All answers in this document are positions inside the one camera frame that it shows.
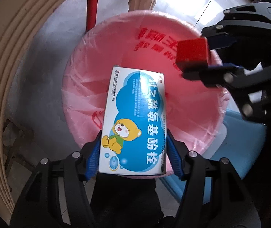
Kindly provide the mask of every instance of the blue rubber grip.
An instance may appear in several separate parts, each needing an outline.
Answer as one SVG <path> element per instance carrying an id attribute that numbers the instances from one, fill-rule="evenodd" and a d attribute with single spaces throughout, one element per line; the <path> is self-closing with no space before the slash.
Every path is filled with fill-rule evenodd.
<path id="1" fill-rule="evenodd" d="M 100 146 L 101 139 L 98 139 L 86 162 L 86 173 L 85 173 L 86 181 L 89 181 L 97 173 L 98 162 L 100 157 Z"/>
<path id="2" fill-rule="evenodd" d="M 174 146 L 172 139 L 167 136 L 167 155 L 171 163 L 171 167 L 174 171 L 174 174 L 181 179 L 184 176 L 182 168 L 182 159 Z"/>

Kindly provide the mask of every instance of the tiled floor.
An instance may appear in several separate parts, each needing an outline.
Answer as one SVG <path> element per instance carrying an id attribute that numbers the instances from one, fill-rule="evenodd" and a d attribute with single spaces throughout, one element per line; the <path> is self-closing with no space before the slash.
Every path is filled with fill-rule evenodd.
<path id="1" fill-rule="evenodd" d="M 201 31 L 220 21 L 224 9 L 246 3 L 247 0 L 157 0 L 154 10 L 186 20 Z M 43 157 L 62 159 L 78 150 L 65 123 L 61 83 L 69 56 L 85 32 L 85 11 L 86 0 L 66 0 L 59 6 L 35 36 L 14 78 L 6 112 L 34 131 L 33 144 L 24 145 L 20 151 L 33 164 Z M 99 0 L 97 23 L 127 11 L 128 0 Z M 28 172 L 20 173 L 19 178 L 16 174 L 17 170 L 9 176 L 10 186 L 17 191 L 12 192 L 15 200 L 29 177 Z M 91 180 L 85 185 L 89 200 L 94 183 Z M 164 214 L 174 216 L 178 203 L 160 180 L 156 183 Z M 64 199 L 63 183 L 59 187 Z M 63 219 L 69 222 L 63 201 L 61 210 Z"/>

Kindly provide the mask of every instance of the yellow bear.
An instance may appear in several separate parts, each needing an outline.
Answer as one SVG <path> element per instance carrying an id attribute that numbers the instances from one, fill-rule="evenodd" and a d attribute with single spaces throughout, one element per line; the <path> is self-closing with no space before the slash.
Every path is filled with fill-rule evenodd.
<path id="1" fill-rule="evenodd" d="M 132 141 L 142 134 L 137 125 L 132 120 L 127 118 L 117 120 L 115 125 L 112 127 L 112 131 L 115 133 L 114 135 L 109 137 L 107 135 L 103 136 L 102 146 L 109 147 L 110 150 L 116 152 L 117 154 L 121 153 L 125 140 Z"/>

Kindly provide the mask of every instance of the pink plastic bag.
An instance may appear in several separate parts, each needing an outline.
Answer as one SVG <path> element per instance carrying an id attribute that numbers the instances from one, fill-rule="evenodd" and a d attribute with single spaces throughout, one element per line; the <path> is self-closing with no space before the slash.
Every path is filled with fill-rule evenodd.
<path id="1" fill-rule="evenodd" d="M 202 154 L 217 135 L 229 93 L 181 77 L 175 65 L 177 42 L 199 36 L 189 23 L 143 10 L 90 30 L 72 53 L 62 85 L 66 121 L 78 145 L 93 141 L 102 129 L 111 70 L 119 65 L 164 73 L 167 127 L 176 140 Z M 221 64 L 215 51 L 212 64 Z M 172 173 L 167 159 L 166 175 Z"/>

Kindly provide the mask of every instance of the red block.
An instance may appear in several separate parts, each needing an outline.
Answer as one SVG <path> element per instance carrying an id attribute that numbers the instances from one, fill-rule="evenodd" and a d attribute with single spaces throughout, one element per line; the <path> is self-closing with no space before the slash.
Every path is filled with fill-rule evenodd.
<path id="1" fill-rule="evenodd" d="M 176 65 L 181 71 L 207 67 L 210 62 L 211 54 L 205 37 L 178 42 Z"/>

